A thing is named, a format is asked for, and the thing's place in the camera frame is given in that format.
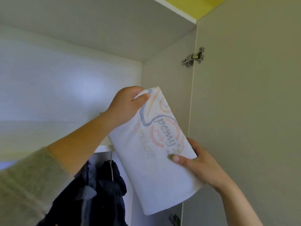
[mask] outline yellow ceiling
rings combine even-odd
[[[165,0],[198,20],[225,0]]]

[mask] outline hand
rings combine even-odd
[[[172,158],[175,163],[191,170],[202,182],[208,183],[217,192],[224,186],[233,183],[226,172],[204,148],[193,139],[187,137],[187,140],[198,157],[196,159],[188,159],[175,155]]]
[[[105,112],[112,121],[114,128],[130,121],[151,97],[151,95],[147,93],[134,99],[141,91],[143,91],[142,87],[131,86],[119,90],[115,95],[111,105]]]

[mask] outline person's left hand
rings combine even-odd
[[[137,111],[148,101],[151,97],[149,93],[143,94],[134,99],[134,97],[143,91],[142,87],[131,86],[118,91],[115,95],[111,105],[105,113],[112,120],[114,128],[131,120]]]

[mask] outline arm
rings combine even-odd
[[[36,225],[114,128],[148,100],[138,86],[120,90],[108,110],[66,137],[0,171],[0,225]]]
[[[196,159],[173,156],[173,161],[194,172],[204,183],[212,186],[224,204],[229,226],[260,226],[258,216],[239,187],[230,179],[214,158],[195,140],[187,138],[197,154]]]

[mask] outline wardrobe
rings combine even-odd
[[[300,225],[300,6],[226,0],[195,22],[154,0],[0,0],[1,167],[96,117],[119,89],[159,86],[264,225]],[[227,224],[209,186],[143,215],[108,138],[92,160],[111,152],[128,225]]]

